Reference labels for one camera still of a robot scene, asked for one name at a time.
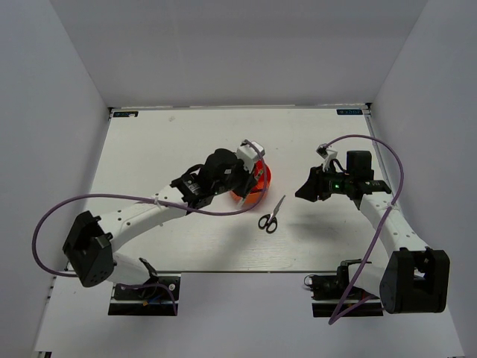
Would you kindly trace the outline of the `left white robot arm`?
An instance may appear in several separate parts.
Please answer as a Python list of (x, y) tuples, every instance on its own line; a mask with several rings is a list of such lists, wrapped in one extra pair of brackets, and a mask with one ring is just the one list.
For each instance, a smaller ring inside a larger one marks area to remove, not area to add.
[(236, 151), (219, 148), (205, 163), (187, 169), (151, 198), (137, 198), (129, 207), (94, 216), (80, 213), (63, 244), (82, 286), (89, 288), (108, 280), (131, 285), (140, 297), (157, 290), (153, 268), (144, 259), (130, 259), (119, 249), (141, 234), (190, 213), (203, 213), (212, 199), (226, 192), (246, 198), (258, 182), (255, 170), (263, 161), (264, 148), (244, 141)]

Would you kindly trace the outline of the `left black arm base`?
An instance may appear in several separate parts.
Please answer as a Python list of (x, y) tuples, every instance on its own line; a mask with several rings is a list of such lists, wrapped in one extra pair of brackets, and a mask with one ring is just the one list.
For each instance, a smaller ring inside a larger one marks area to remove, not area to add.
[(113, 287), (109, 316), (176, 316), (170, 295), (162, 287)]

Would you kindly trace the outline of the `green gel pen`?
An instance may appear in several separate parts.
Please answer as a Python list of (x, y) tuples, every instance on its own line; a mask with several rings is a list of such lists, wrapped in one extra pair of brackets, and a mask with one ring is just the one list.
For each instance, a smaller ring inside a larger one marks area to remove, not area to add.
[[(259, 179), (260, 179), (260, 177), (262, 176), (262, 173), (263, 173), (263, 170), (262, 170), (262, 169), (260, 169), (260, 170), (256, 173), (256, 175), (254, 176), (254, 180), (255, 180), (256, 182), (259, 182)], [(238, 203), (237, 203), (237, 208), (238, 208), (238, 209), (241, 209), (241, 207), (243, 206), (243, 204), (245, 203), (245, 201), (246, 201), (246, 198), (241, 198), (241, 199), (238, 201)]]

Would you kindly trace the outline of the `black handled scissors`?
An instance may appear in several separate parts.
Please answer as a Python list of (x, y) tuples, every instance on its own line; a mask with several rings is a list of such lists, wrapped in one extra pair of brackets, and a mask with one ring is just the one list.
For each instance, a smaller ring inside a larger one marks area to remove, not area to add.
[(263, 230), (267, 234), (272, 234), (276, 231), (278, 226), (277, 213), (279, 212), (280, 207), (282, 206), (283, 201), (285, 200), (285, 195), (281, 197), (273, 211), (269, 214), (263, 215), (258, 220), (258, 228)]

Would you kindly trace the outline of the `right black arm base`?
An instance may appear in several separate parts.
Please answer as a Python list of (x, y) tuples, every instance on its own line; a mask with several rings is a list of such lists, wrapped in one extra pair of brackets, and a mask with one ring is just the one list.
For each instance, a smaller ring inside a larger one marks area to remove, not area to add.
[[(342, 261), (336, 272), (309, 274), (304, 277), (303, 285), (311, 293), (312, 315), (314, 318), (330, 318), (349, 283), (349, 266), (358, 266), (361, 260)], [(348, 312), (344, 317), (380, 317), (383, 307), (377, 298), (363, 303)]]

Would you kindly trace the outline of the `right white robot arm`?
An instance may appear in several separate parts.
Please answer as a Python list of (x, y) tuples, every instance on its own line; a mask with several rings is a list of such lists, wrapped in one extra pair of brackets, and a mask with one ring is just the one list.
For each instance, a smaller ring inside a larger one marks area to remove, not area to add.
[(371, 294), (388, 313), (441, 313), (446, 307), (450, 259), (430, 248), (392, 205), (391, 190), (374, 177), (369, 151), (348, 151), (341, 167), (336, 151), (318, 149), (323, 164), (313, 167), (296, 197), (325, 201), (333, 194), (347, 196), (378, 231), (388, 255), (384, 267), (371, 261), (344, 260), (334, 275), (309, 275), (304, 283), (316, 301), (342, 295), (360, 300)]

